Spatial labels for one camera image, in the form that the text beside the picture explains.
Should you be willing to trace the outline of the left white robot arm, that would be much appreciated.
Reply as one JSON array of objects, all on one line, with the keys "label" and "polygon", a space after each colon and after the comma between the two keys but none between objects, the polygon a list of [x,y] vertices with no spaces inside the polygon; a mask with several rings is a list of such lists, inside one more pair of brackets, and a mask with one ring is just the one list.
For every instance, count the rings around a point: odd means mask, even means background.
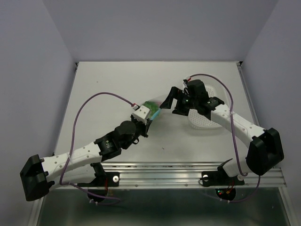
[{"label": "left white robot arm", "polygon": [[151,123],[150,119],[142,122],[131,116],[131,120],[122,122],[114,131],[72,153],[29,157],[20,172],[25,199],[31,202],[46,196],[62,173],[119,156],[122,150],[138,144],[139,136],[148,137]]}]

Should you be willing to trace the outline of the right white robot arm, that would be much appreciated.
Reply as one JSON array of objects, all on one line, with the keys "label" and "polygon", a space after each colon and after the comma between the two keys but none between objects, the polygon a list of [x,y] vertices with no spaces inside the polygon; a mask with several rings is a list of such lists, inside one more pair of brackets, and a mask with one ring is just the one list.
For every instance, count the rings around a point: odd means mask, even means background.
[{"label": "right white robot arm", "polygon": [[248,148],[246,157],[229,159],[218,166],[216,171],[202,172],[200,184],[204,187],[227,186],[238,175],[248,173],[264,175],[284,159],[279,132],[254,125],[232,111],[217,97],[210,97],[201,80],[184,80],[183,90],[172,87],[167,98],[160,105],[161,109],[170,109],[175,100],[173,114],[188,116],[191,109],[205,116],[232,133],[232,140],[237,138]]}]

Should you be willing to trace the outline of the clear zip top bag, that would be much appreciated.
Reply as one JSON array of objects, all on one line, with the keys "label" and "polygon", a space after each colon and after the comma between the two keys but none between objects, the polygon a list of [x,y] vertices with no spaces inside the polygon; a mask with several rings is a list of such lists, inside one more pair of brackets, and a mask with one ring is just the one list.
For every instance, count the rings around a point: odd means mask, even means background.
[{"label": "clear zip top bag", "polygon": [[150,109],[149,119],[153,121],[161,112],[161,104],[165,101],[167,95],[160,95],[142,103],[143,106]]}]

